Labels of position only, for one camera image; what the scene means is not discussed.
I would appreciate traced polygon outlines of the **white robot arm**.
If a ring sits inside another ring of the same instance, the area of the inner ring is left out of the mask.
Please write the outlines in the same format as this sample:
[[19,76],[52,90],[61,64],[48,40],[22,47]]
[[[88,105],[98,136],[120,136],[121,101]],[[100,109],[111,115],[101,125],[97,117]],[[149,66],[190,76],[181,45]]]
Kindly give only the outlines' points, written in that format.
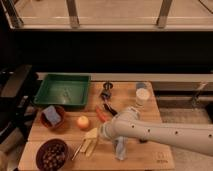
[[146,122],[139,119],[139,114],[136,108],[126,107],[102,123],[97,134],[108,141],[120,136],[144,139],[213,156],[213,124]]

